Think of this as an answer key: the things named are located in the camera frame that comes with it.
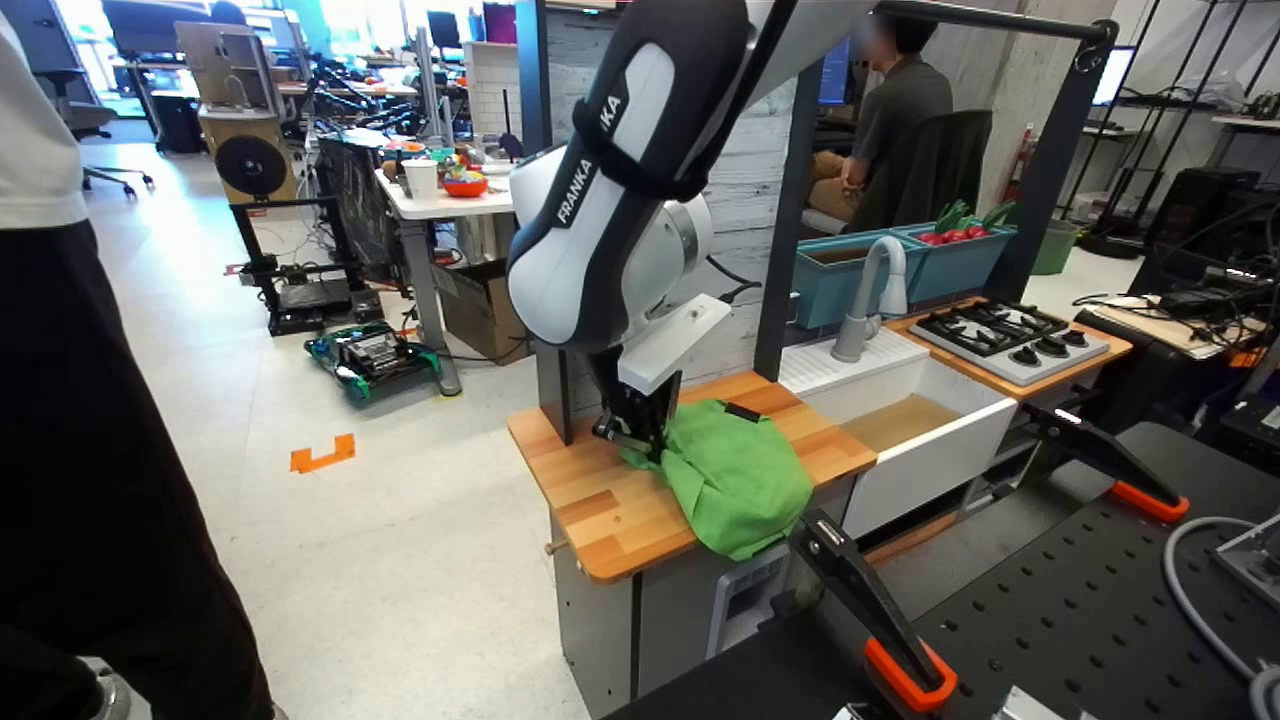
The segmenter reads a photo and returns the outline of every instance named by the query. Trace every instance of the floor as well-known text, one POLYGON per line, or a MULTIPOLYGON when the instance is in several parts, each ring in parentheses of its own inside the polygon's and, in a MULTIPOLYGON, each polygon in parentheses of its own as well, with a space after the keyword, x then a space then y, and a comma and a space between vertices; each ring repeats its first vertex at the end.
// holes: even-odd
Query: floor
MULTIPOLYGON (((137 199, 92 187, 92 225, 291 720, 590 716, 561 659, 548 515, 505 437, 535 403, 533 358, 461 358, 458 399, 421 387, 354 413, 305 336, 264 333, 207 157, 83 157, 157 176, 137 199), (355 430, 355 460, 290 470, 291 446, 323 452, 338 430, 355 430)), ((1129 275, 1134 265, 1072 252, 1029 300, 1070 312, 1129 275)))

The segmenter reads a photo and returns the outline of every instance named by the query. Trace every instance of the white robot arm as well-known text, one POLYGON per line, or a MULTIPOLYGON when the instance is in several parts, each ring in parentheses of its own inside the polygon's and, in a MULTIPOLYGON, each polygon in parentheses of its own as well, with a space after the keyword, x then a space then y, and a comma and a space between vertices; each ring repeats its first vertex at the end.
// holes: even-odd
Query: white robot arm
POLYGON ((662 440, 689 326, 727 316, 714 300, 668 312, 668 291, 700 258, 707 228, 689 199, 737 117, 847 37, 868 2, 642 0, 572 111, 572 142, 517 176, 512 308, 535 340, 593 355, 612 430, 662 440))

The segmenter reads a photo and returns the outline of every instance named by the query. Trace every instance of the office chair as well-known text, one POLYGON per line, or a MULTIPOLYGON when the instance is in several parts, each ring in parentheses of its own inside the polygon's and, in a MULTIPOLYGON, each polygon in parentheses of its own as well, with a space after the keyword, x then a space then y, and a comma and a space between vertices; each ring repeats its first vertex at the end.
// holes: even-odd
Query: office chair
POLYGON ((955 199, 976 208, 989 134, 994 111, 933 117, 897 139, 847 225, 816 208, 804 208, 801 225, 847 231, 937 220, 955 199))
MULTIPOLYGON (((83 73, 35 73, 54 84, 54 105, 60 111, 60 120, 69 124, 69 133, 77 139, 90 139, 90 134, 99 134, 99 139, 112 139, 107 124, 116 120, 112 106, 105 105, 83 105, 83 100, 74 100, 69 84, 83 73)), ((83 191, 92 187, 92 180, 105 180, 105 184, 119 184, 124 195, 137 195, 137 187, 128 184, 128 176, 140 176, 145 187, 157 187, 157 180, 140 168, 107 168, 107 165, 83 165, 83 191)))

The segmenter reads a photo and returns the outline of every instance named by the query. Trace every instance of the black pants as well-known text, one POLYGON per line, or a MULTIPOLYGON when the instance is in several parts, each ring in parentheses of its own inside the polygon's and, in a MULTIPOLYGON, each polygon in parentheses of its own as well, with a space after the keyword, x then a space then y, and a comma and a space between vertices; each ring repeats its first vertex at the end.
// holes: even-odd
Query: black pants
POLYGON ((90 225, 0 231, 0 716, 83 716, 77 656, 105 656, 157 720, 273 716, 90 225))

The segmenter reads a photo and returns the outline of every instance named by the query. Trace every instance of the green cloth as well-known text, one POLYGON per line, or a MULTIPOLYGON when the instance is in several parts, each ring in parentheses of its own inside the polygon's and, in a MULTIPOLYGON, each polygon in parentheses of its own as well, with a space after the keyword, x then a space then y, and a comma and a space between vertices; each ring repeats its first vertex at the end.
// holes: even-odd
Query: green cloth
POLYGON ((774 421, 733 414, 724 403, 689 403, 663 429, 662 476, 671 483, 694 536, 747 558, 801 518, 811 479, 774 421))

